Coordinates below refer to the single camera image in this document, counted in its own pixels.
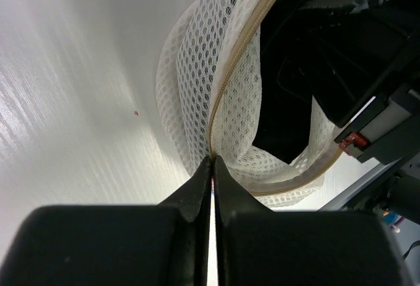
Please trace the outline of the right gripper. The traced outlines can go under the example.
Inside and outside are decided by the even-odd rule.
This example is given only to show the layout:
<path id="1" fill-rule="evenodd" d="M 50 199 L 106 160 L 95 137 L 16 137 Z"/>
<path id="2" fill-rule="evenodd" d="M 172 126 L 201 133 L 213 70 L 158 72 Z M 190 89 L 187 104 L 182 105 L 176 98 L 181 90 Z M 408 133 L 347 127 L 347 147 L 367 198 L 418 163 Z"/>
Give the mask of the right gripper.
<path id="1" fill-rule="evenodd" d="M 336 126 L 379 94 L 338 134 L 338 147 L 361 163 L 417 154 L 419 0 L 301 0 L 288 22 L 312 101 Z"/>

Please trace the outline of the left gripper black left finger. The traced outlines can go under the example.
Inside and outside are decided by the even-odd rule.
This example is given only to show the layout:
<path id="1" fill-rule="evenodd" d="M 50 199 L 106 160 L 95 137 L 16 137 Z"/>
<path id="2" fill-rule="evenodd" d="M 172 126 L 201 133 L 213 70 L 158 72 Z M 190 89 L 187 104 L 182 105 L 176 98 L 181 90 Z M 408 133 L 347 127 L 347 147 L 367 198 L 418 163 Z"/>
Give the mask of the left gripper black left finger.
<path id="1" fill-rule="evenodd" d="M 50 205 L 20 225 L 2 285 L 205 285 L 211 160 L 157 205 Z"/>

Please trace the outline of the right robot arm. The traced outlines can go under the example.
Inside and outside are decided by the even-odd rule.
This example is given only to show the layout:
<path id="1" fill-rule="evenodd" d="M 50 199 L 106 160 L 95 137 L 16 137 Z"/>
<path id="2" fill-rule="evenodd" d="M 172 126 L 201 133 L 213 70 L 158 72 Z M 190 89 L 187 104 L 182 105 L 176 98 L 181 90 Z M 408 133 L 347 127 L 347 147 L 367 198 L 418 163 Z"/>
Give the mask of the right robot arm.
<path id="1" fill-rule="evenodd" d="M 419 222 L 419 0 L 301 0 L 285 30 L 335 145 L 379 162 L 335 205 Z"/>

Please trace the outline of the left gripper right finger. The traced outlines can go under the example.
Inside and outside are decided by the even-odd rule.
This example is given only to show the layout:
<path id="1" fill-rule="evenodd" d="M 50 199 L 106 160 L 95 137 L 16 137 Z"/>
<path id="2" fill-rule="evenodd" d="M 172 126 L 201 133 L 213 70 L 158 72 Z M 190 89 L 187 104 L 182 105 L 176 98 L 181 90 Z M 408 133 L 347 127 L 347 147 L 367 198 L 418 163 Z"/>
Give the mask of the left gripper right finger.
<path id="1" fill-rule="evenodd" d="M 407 285 L 385 223 L 353 211 L 276 212 L 213 163 L 220 285 Z"/>

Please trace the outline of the beige mesh laundry bag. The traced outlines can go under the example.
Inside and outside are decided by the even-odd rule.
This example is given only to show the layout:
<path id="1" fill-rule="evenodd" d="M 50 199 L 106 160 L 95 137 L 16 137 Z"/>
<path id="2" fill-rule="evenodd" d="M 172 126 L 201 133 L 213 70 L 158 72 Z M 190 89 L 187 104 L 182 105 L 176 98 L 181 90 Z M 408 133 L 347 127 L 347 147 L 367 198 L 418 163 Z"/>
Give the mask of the beige mesh laundry bag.
<path id="1" fill-rule="evenodd" d="M 156 101 L 188 173 L 209 155 L 269 207 L 319 190 L 340 151 L 337 127 L 312 101 L 308 146 L 290 164 L 253 145 L 262 102 L 261 23 L 276 0 L 196 0 L 165 41 Z"/>

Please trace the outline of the black lace bra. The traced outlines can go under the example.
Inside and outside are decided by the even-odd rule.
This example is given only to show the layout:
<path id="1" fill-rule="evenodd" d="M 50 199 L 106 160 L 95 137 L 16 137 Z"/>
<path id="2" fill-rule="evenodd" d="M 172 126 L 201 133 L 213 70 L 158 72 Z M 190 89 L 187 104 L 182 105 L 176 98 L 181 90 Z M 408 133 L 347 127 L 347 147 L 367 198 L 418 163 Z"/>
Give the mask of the black lace bra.
<path id="1" fill-rule="evenodd" d="M 293 59 L 301 0 L 276 0 L 261 23 L 262 102 L 253 145 L 290 164 L 308 146 L 312 93 Z"/>

